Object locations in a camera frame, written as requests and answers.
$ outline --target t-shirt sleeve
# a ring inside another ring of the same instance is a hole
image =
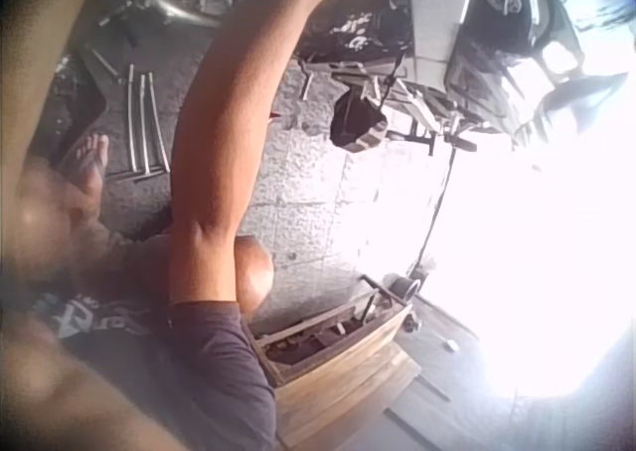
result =
[[[268,449],[276,427],[274,393],[242,331],[239,304],[178,304],[170,311],[170,324],[176,354],[207,388],[201,396],[221,398],[200,406],[213,408],[216,416],[221,412],[240,428],[237,432]]]

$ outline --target foot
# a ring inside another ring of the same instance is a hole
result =
[[[98,216],[101,205],[103,177],[108,163],[108,137],[89,135],[69,155],[62,173],[84,194],[84,205],[79,205],[89,216]]]

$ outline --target bare knee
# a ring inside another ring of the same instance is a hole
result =
[[[250,319],[273,285],[271,255],[254,236],[240,236],[235,241],[235,267],[237,301],[240,311]]]

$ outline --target tiled floor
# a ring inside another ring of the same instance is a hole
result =
[[[180,105],[211,39],[205,30],[164,26],[112,59],[153,70],[163,133],[172,145]],[[332,107],[345,90],[317,76],[305,102],[303,75],[290,65],[273,110],[258,181],[240,232],[274,254],[276,278],[256,316],[258,331],[278,328],[345,302],[356,274],[405,273],[416,259],[446,174],[448,151],[386,144],[352,155],[328,138]],[[111,138],[109,171],[126,168],[123,92],[93,126]],[[136,236],[168,204],[169,179],[108,185],[102,219]]]

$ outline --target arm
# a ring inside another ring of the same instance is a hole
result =
[[[234,241],[278,84],[322,0],[242,0],[190,87],[173,158],[173,304],[236,301]]]

